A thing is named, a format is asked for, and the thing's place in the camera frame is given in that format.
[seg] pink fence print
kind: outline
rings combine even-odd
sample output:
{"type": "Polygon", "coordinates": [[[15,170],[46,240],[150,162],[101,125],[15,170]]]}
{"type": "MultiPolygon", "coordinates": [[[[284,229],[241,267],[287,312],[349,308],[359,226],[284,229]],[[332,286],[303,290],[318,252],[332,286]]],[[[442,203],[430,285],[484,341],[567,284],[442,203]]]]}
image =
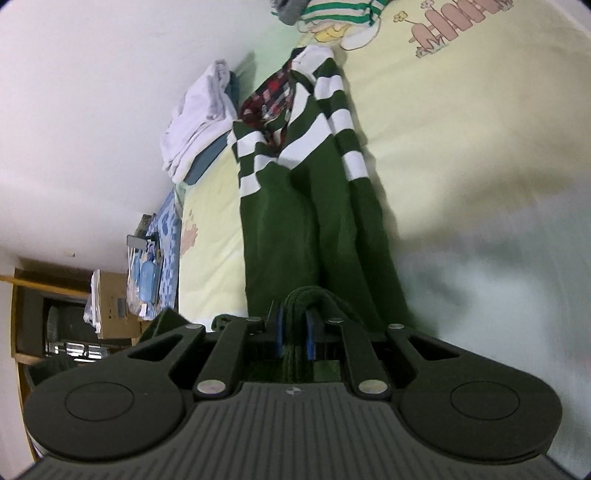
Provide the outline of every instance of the pink fence print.
{"type": "Polygon", "coordinates": [[[455,40],[458,31],[466,31],[474,23],[482,22],[486,18],[485,12],[496,14],[500,10],[509,10],[512,6],[513,0],[457,0],[453,4],[444,4],[441,12],[431,7],[425,12],[430,25],[414,23],[411,29],[413,37],[409,43],[419,43],[417,57],[434,53],[445,46],[444,38],[448,41],[455,40]],[[437,30],[439,35],[435,36],[433,30],[437,30]]]}

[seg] bed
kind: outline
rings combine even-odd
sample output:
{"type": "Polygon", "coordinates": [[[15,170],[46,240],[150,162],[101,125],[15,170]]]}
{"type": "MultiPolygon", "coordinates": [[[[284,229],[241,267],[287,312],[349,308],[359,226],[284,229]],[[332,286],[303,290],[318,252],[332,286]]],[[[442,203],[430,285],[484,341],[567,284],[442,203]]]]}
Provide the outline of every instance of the bed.
{"type": "MultiPolygon", "coordinates": [[[[298,42],[281,30],[256,51],[242,96],[298,42]]],[[[583,477],[590,38],[541,0],[395,0],[368,45],[331,45],[419,325],[555,388],[550,453],[583,477]]],[[[226,149],[184,198],[179,310],[206,326],[247,314],[237,174],[226,149]]]]}

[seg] gray cloth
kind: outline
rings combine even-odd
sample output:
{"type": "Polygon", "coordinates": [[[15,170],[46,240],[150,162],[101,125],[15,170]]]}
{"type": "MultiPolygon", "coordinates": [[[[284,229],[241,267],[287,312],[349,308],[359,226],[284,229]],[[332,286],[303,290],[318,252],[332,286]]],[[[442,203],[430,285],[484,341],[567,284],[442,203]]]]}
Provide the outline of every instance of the gray cloth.
{"type": "Polygon", "coordinates": [[[285,25],[295,25],[310,0],[271,0],[277,16],[285,25]]]}

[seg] striped pillow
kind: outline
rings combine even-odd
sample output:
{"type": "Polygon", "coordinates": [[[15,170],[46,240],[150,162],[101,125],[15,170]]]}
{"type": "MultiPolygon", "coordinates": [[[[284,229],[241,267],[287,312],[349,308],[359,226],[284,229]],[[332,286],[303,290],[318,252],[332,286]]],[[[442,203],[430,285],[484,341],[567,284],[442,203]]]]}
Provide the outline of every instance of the striped pillow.
{"type": "Polygon", "coordinates": [[[311,0],[301,15],[305,23],[334,20],[373,25],[389,0],[311,0]]]}

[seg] white stripe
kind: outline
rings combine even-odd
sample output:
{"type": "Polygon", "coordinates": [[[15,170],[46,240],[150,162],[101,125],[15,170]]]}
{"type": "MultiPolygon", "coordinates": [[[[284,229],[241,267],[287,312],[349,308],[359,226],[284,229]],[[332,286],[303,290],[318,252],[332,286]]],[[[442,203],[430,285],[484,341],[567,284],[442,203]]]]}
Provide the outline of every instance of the white stripe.
{"type": "Polygon", "coordinates": [[[332,77],[320,77],[316,81],[314,88],[314,96],[317,100],[330,98],[338,90],[344,90],[343,79],[340,75],[333,75],[332,77]]]}
{"type": "Polygon", "coordinates": [[[358,151],[354,150],[343,155],[343,166],[349,181],[368,177],[368,169],[365,167],[363,155],[358,151]]]}
{"type": "Polygon", "coordinates": [[[329,118],[329,127],[332,130],[333,135],[336,135],[343,130],[350,128],[353,130],[353,119],[351,118],[351,112],[346,108],[342,108],[333,113],[329,118]]]}
{"type": "Polygon", "coordinates": [[[375,7],[375,8],[377,8],[380,11],[384,10],[384,8],[386,7],[382,2],[375,2],[374,0],[372,0],[369,3],[369,6],[370,7],[375,7]]]}
{"type": "Polygon", "coordinates": [[[261,184],[256,179],[256,174],[251,173],[246,177],[240,179],[240,197],[246,197],[252,195],[261,189],[261,184]]]}
{"type": "Polygon", "coordinates": [[[329,47],[309,45],[302,53],[293,59],[291,62],[291,68],[306,75],[311,82],[315,82],[314,72],[327,59],[333,59],[334,57],[335,54],[333,54],[329,47]]]}
{"type": "Polygon", "coordinates": [[[234,129],[232,128],[230,130],[230,133],[228,134],[228,147],[233,147],[234,143],[236,143],[236,134],[234,133],[234,129]]]}
{"type": "Polygon", "coordinates": [[[269,163],[276,162],[277,159],[274,157],[268,157],[267,155],[257,155],[255,157],[254,171],[255,173],[261,171],[269,163]]]}
{"type": "Polygon", "coordinates": [[[308,92],[308,90],[306,90],[306,88],[304,88],[304,86],[301,83],[296,84],[294,106],[291,109],[290,121],[287,122],[288,125],[291,125],[293,121],[302,114],[302,112],[306,108],[306,103],[308,101],[309,96],[310,92],[308,92]]]}
{"type": "Polygon", "coordinates": [[[308,131],[300,138],[287,145],[279,154],[278,163],[284,167],[297,167],[330,135],[330,128],[324,115],[314,120],[308,131]]]}
{"type": "Polygon", "coordinates": [[[267,141],[263,137],[262,133],[258,130],[250,132],[248,135],[244,135],[238,140],[238,158],[246,157],[255,151],[256,144],[263,142],[265,145],[267,141]]]}
{"type": "Polygon", "coordinates": [[[281,128],[273,132],[273,140],[277,145],[281,143],[281,128]]]}
{"type": "MultiPolygon", "coordinates": [[[[312,12],[306,12],[301,16],[301,19],[305,22],[311,22],[317,17],[325,16],[325,15],[347,15],[348,17],[356,17],[362,18],[366,16],[369,12],[369,5],[364,5],[366,8],[363,9],[356,9],[356,8],[322,8],[320,10],[314,10],[312,12]]],[[[348,20],[338,20],[342,23],[352,23],[348,20]]]]}

